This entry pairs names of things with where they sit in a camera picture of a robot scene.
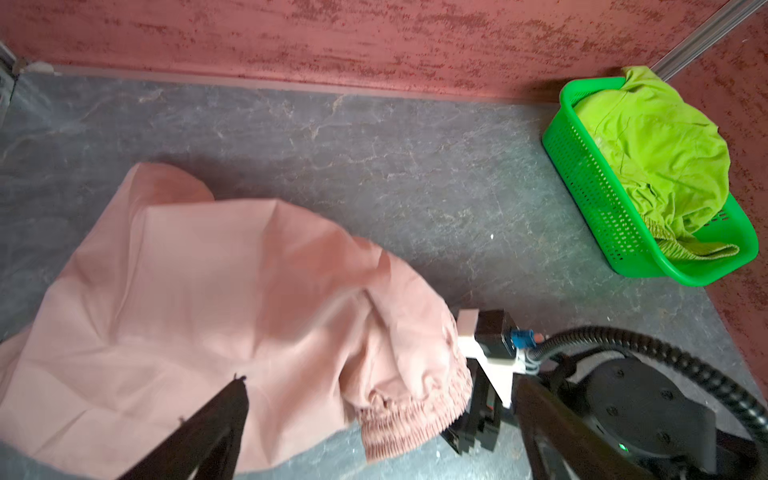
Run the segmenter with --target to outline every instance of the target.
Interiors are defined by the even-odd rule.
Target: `green cloth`
[[[667,258],[736,255],[736,245],[693,236],[728,198],[730,159],[717,126],[648,67],[624,73],[621,90],[586,97],[576,115]]]

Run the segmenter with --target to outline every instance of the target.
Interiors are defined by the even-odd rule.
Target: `wire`
[[[602,345],[618,347],[647,356],[669,366],[709,392],[722,403],[755,442],[759,457],[757,468],[744,478],[768,480],[768,412],[741,385],[710,364],[676,346],[652,336],[609,326],[582,326],[557,333],[527,351],[531,362],[546,359],[571,346]]]

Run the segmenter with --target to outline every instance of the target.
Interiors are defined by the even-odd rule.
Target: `blue connector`
[[[516,349],[532,349],[536,346],[533,330],[512,330],[509,339]]]

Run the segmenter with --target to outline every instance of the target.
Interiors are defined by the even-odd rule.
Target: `pink cloth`
[[[454,319],[408,264],[280,200],[216,202],[159,164],[131,169],[0,368],[0,439],[96,478],[236,374],[250,400],[238,472],[355,417],[368,460],[400,455],[471,395]]]

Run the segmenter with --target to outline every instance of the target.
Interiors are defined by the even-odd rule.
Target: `marble floor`
[[[703,289],[613,273],[541,146],[556,106],[367,98],[29,74],[0,129],[0,336],[47,286],[132,164],[218,198],[281,197],[410,262],[455,308],[546,333],[605,324],[675,343],[759,395]],[[712,399],[684,392],[740,427]],[[340,432],[242,478],[529,478],[519,434],[457,457],[441,439],[366,465]],[[0,446],[0,478],[72,478]]]

